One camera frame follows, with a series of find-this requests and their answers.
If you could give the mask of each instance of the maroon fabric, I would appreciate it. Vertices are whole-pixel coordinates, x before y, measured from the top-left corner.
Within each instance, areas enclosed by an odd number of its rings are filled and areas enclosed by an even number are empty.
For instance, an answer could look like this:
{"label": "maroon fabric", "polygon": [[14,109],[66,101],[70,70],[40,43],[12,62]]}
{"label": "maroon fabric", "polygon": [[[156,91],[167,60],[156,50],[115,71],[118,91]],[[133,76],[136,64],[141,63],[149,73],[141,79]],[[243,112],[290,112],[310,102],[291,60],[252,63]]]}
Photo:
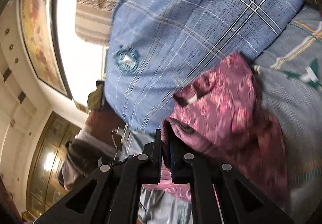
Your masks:
{"label": "maroon fabric", "polygon": [[[188,100],[197,94],[197,100]],[[165,165],[168,132],[211,161],[230,163],[266,196],[282,205],[287,194],[285,146],[276,117],[261,108],[261,94],[246,62],[233,53],[173,96],[177,102],[161,128]],[[162,165],[161,183],[146,185],[190,199]]]}

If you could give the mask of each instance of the white cable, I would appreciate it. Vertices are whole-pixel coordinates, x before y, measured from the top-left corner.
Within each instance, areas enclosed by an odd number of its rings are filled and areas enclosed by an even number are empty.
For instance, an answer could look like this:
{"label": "white cable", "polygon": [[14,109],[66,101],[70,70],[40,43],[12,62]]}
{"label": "white cable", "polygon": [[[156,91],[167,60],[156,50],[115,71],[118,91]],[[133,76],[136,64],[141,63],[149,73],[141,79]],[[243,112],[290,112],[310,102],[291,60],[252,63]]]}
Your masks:
{"label": "white cable", "polygon": [[118,154],[118,147],[117,147],[117,145],[115,143],[115,140],[114,140],[114,137],[113,137],[113,132],[116,132],[116,129],[112,130],[112,140],[113,140],[113,143],[114,143],[114,146],[115,146],[115,149],[116,149],[116,153],[115,153],[114,160],[113,160],[113,162],[114,162],[115,159],[116,159],[116,155]]}

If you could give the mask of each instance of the blue plaid cloth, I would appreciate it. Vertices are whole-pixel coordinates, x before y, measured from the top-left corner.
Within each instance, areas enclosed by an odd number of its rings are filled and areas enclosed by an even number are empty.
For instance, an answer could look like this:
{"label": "blue plaid cloth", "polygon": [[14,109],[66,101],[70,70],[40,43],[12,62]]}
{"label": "blue plaid cloth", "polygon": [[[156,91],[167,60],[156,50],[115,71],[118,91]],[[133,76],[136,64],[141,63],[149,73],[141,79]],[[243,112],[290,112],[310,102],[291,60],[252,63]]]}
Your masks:
{"label": "blue plaid cloth", "polygon": [[175,91],[237,50],[256,58],[302,0],[119,0],[105,95],[131,128],[154,132]]}

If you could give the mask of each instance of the cable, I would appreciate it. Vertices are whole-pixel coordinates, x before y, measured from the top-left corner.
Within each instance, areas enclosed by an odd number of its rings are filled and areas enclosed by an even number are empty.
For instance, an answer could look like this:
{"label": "cable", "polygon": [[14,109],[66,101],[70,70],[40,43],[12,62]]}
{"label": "cable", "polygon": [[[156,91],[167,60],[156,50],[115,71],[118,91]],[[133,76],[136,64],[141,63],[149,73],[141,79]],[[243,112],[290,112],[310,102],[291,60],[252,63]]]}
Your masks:
{"label": "cable", "polygon": [[115,143],[115,140],[114,140],[114,137],[113,137],[113,132],[116,132],[116,129],[113,129],[113,130],[112,130],[112,140],[113,140],[113,143],[114,143],[114,146],[115,146],[115,149],[116,149],[116,153],[115,153],[114,160],[113,160],[113,162],[114,162],[114,161],[115,161],[115,159],[116,159],[116,156],[117,156],[117,154],[118,154],[118,147],[117,147],[117,145],[116,145],[116,143]]}
{"label": "cable", "polygon": [[143,204],[141,202],[140,202],[140,204],[141,204],[142,208],[144,208],[144,210],[145,210],[145,215],[147,215],[147,209],[143,206]]}
{"label": "cable", "polygon": [[144,218],[142,218],[142,222],[144,223],[145,221],[143,221],[144,219],[147,219],[147,209],[143,206],[143,204],[141,203],[141,201],[139,201],[140,202],[140,204],[141,204],[141,206],[142,206],[142,208],[144,208],[144,210],[145,210],[145,217]]}

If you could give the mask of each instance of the cabinet door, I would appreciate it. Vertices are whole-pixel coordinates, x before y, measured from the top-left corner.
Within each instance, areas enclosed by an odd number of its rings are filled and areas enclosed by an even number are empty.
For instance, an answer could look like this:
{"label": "cabinet door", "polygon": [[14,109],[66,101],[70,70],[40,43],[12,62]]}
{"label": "cabinet door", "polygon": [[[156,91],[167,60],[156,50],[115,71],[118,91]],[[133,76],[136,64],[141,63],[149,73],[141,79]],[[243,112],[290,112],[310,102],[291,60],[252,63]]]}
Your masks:
{"label": "cabinet door", "polygon": [[30,212],[36,218],[45,212],[45,206],[33,194],[30,195]]}
{"label": "cabinet door", "polygon": [[46,144],[40,154],[39,161],[33,172],[31,180],[31,193],[42,203],[45,202],[50,173],[56,157],[57,150]]}
{"label": "cabinet door", "polygon": [[59,150],[54,162],[46,194],[46,206],[48,207],[52,207],[56,202],[58,202],[67,194],[67,191],[59,184],[58,181],[58,173],[62,168],[62,164],[65,160],[65,155],[66,153],[64,151]]}
{"label": "cabinet door", "polygon": [[58,148],[62,142],[68,124],[69,122],[67,120],[56,116],[46,132],[45,140]]}
{"label": "cabinet door", "polygon": [[69,126],[65,132],[65,135],[62,138],[62,142],[59,146],[59,149],[66,150],[65,149],[66,142],[69,140],[73,140],[75,138],[75,136],[79,133],[79,131],[80,131],[79,127],[77,127],[73,124],[69,124]]}

